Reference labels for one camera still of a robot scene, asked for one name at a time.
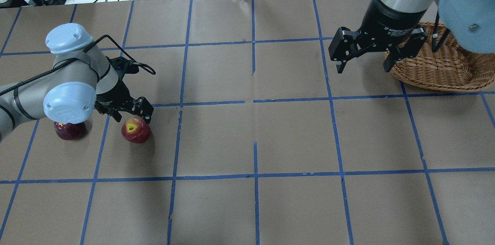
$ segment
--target wicker basket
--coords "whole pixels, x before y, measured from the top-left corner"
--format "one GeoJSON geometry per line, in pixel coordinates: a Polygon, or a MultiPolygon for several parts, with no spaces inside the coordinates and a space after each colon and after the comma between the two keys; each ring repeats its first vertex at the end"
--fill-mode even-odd
{"type": "MultiPolygon", "coordinates": [[[[410,85],[444,92],[477,92],[494,82],[495,54],[476,54],[464,50],[450,34],[438,52],[432,52],[434,23],[421,23],[428,40],[415,58],[396,64],[390,73],[410,85]]],[[[446,27],[439,25],[437,39],[446,27]]]]}

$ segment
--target red apple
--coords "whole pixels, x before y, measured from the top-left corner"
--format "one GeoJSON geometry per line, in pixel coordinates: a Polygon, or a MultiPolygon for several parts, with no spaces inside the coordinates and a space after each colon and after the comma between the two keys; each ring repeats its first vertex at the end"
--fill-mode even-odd
{"type": "Polygon", "coordinates": [[[131,143],[144,143],[151,134],[150,125],[140,117],[131,117],[124,122],[120,130],[122,136],[131,143]]]}
{"type": "Polygon", "coordinates": [[[53,122],[53,126],[57,135],[66,141],[80,139],[86,131],[84,122],[77,124],[53,122]]]}

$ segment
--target grid square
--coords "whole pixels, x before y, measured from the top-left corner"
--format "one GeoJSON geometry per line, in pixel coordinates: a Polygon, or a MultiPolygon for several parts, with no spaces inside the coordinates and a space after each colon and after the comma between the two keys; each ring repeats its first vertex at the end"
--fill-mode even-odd
{"type": "Polygon", "coordinates": [[[184,102],[249,100],[251,53],[249,44],[189,47],[184,102]]]}
{"type": "Polygon", "coordinates": [[[74,5],[23,7],[4,53],[48,51],[48,32],[68,23],[74,5]]]}
{"type": "Polygon", "coordinates": [[[124,83],[134,98],[144,96],[151,104],[180,102],[183,47],[133,49],[127,53],[156,71],[153,76],[140,69],[138,74],[127,74],[124,77],[124,83]]]}
{"type": "Polygon", "coordinates": [[[252,174],[253,157],[251,105],[184,107],[178,176],[252,174]]]}
{"type": "Polygon", "coordinates": [[[254,180],[179,180],[171,244],[256,244],[254,180]]]}
{"type": "Polygon", "coordinates": [[[451,244],[495,244],[495,172],[430,174],[451,244]]]}
{"type": "Polygon", "coordinates": [[[403,98],[335,100],[346,171],[423,169],[403,98]]]}
{"type": "Polygon", "coordinates": [[[134,1],[126,47],[184,44],[189,2],[190,0],[134,1]]]}
{"type": "Polygon", "coordinates": [[[331,40],[323,41],[330,88],[334,97],[355,95],[401,95],[401,83],[383,70],[384,53],[366,53],[354,58],[337,73],[335,62],[329,59],[328,46],[331,40]]]}
{"type": "Polygon", "coordinates": [[[442,244],[424,174],[346,176],[356,245],[442,244]]]}
{"type": "MultiPolygon", "coordinates": [[[[110,35],[118,44],[124,41],[131,2],[101,2],[78,4],[73,22],[82,25],[94,39],[110,35]]],[[[98,43],[100,48],[113,48],[108,39],[98,43]]]]}
{"type": "Polygon", "coordinates": [[[313,0],[254,0],[256,40],[318,37],[313,0]]]}
{"type": "Polygon", "coordinates": [[[428,168],[494,167],[495,129],[479,95],[411,97],[428,168]]]}
{"type": "Polygon", "coordinates": [[[255,104],[260,173],[339,171],[328,101],[255,104]]]}
{"type": "Polygon", "coordinates": [[[54,61],[52,54],[4,55],[0,59],[0,85],[17,83],[48,71],[54,61]]]}
{"type": "Polygon", "coordinates": [[[90,189],[91,183],[19,185],[2,244],[78,244],[90,189]]]}
{"type": "Polygon", "coordinates": [[[19,125],[0,143],[0,180],[16,180],[26,155],[34,122],[19,125]]]}
{"type": "Polygon", "coordinates": [[[260,243],[349,244],[340,177],[259,179],[260,243]]]}
{"type": "Polygon", "coordinates": [[[2,9],[2,18],[0,19],[0,51],[7,40],[7,35],[9,35],[10,29],[14,24],[15,17],[19,9],[2,9]]]}
{"type": "Polygon", "coordinates": [[[255,99],[328,97],[318,41],[256,47],[255,99]]]}
{"type": "Polygon", "coordinates": [[[170,181],[97,183],[84,243],[167,243],[170,181]]]}
{"type": "Polygon", "coordinates": [[[76,141],[60,139],[53,121],[39,121],[22,179],[92,178],[98,158],[105,116],[96,111],[85,121],[86,136],[76,141]]]}
{"type": "Polygon", "coordinates": [[[359,29],[370,2],[371,0],[316,0],[322,36],[334,37],[339,27],[352,31],[359,29]]]}
{"type": "Polygon", "coordinates": [[[172,176],[179,109],[154,109],[152,135],[144,143],[129,143],[120,132],[131,114],[123,113],[120,123],[111,119],[101,155],[99,178],[172,176]]]}
{"type": "Polygon", "coordinates": [[[193,0],[191,14],[189,43],[250,41],[252,38],[251,0],[193,0]]]}

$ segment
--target table surface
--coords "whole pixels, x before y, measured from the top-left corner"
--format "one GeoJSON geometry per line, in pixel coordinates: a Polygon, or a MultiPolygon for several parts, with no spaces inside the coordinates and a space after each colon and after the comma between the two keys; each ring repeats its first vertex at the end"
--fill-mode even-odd
{"type": "Polygon", "coordinates": [[[327,47],[368,3],[2,9],[0,85],[49,69],[45,35],[67,22],[157,74],[124,78],[155,106],[146,143],[97,113],[79,141],[45,118],[0,143],[0,244],[494,244],[495,88],[403,85],[382,53],[337,74],[327,47]]]}

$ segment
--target light blue joint cover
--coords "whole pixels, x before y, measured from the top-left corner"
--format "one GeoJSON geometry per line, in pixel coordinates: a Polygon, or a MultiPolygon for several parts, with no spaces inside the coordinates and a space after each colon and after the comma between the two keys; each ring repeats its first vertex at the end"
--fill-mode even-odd
{"type": "Polygon", "coordinates": [[[440,0],[438,11],[463,48],[495,53],[495,0],[440,0]]]}
{"type": "Polygon", "coordinates": [[[44,42],[51,53],[58,55],[83,48],[92,41],[92,36],[88,34],[82,25],[67,23],[51,30],[44,42]]]}
{"type": "Polygon", "coordinates": [[[81,123],[90,118],[95,101],[96,91],[87,83],[62,83],[44,97],[44,114],[55,122],[81,123]]]}

